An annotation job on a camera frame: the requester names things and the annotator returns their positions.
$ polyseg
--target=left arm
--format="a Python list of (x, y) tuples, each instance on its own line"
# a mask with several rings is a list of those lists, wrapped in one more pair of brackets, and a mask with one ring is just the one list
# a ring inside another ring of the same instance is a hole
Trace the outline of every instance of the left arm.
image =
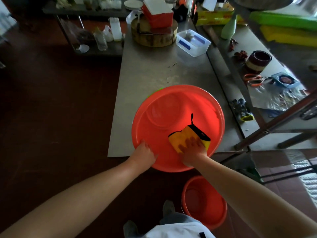
[(155, 159), (147, 144), (140, 144), (127, 161), (53, 196), (2, 232), (0, 238), (77, 236)]

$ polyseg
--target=shoe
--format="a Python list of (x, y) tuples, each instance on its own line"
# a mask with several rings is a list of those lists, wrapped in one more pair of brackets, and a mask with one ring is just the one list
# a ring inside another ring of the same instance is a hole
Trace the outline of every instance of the shoe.
[(165, 200), (163, 204), (163, 217), (176, 213), (174, 203), (170, 200)]
[(131, 220), (123, 225), (123, 234), (125, 238), (140, 235), (137, 225)]

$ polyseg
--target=green bottle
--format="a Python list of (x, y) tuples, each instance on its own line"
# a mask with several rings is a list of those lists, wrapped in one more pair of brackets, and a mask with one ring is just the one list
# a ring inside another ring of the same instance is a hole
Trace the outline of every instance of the green bottle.
[(224, 25), (224, 27), (222, 28), (221, 38), (226, 40), (231, 39), (232, 36), (236, 32), (236, 25), (237, 25), (237, 14), (236, 12), (234, 12), (229, 22), (226, 25)]

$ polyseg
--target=red box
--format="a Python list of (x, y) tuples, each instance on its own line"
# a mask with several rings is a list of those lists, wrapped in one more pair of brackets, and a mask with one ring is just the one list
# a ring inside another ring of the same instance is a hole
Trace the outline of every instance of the red box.
[(152, 28), (171, 27), (173, 25), (173, 12), (152, 15), (145, 4), (143, 4), (142, 10)]

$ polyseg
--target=hand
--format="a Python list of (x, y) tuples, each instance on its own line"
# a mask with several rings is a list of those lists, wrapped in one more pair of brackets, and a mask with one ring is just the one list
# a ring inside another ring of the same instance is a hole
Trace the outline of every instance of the hand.
[(153, 154), (149, 145), (142, 141), (127, 161), (141, 174), (155, 163), (157, 157), (158, 155)]
[(194, 166), (194, 162), (200, 158), (208, 158), (206, 148), (201, 142), (200, 138), (195, 139), (191, 137), (185, 140), (186, 146), (179, 145), (179, 149), (183, 152), (180, 153), (180, 158), (186, 166)]

